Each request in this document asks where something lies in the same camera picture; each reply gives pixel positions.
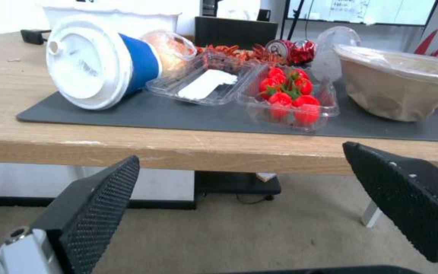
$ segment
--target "gray desk mat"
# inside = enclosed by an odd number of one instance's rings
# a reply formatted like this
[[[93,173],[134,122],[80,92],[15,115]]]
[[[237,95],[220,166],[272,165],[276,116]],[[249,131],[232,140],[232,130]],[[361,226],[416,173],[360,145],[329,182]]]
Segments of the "gray desk mat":
[[[341,114],[307,135],[438,141],[438,109],[418,123],[392,121],[367,113],[351,100],[342,83],[335,84]],[[245,107],[231,102],[207,107],[141,91],[104,111],[70,104],[58,92],[17,115],[22,121],[143,128],[300,134],[291,128],[254,122]]]

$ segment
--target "floor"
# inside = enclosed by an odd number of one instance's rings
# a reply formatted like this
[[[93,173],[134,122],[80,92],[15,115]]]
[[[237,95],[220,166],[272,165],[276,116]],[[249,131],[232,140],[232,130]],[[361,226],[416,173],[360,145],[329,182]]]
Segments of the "floor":
[[[438,274],[384,215],[373,229],[360,224],[368,197],[353,177],[281,175],[280,182],[282,194],[255,205],[217,194],[201,197],[197,210],[127,210],[94,273],[385,264]],[[0,207],[0,243],[42,210]]]

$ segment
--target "white paper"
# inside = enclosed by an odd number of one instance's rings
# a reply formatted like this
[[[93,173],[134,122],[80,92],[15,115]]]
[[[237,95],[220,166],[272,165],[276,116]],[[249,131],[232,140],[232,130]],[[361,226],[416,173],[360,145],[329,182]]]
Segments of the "white paper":
[[[188,86],[178,92],[179,97],[187,99],[199,100],[209,96],[218,85],[236,83],[238,77],[236,75],[210,69],[192,81]]]

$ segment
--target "white plastic lid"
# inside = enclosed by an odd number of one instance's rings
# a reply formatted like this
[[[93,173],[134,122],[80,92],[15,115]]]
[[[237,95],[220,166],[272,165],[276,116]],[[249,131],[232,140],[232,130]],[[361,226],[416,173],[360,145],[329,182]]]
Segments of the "white plastic lid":
[[[59,92],[85,109],[120,101],[132,76],[132,60],[118,32],[88,15],[65,17],[47,42],[47,69]]]

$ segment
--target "white container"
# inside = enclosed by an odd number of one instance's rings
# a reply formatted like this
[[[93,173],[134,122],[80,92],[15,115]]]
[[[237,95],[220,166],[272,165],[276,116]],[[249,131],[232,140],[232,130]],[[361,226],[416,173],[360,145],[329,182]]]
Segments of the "white container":
[[[139,38],[153,30],[177,31],[177,20],[180,12],[171,7],[169,1],[139,2],[77,2],[75,0],[44,1],[40,6],[54,28],[64,17],[77,14],[92,14],[111,23],[120,33]]]
[[[399,121],[438,108],[438,58],[336,45],[348,95],[368,112]]]

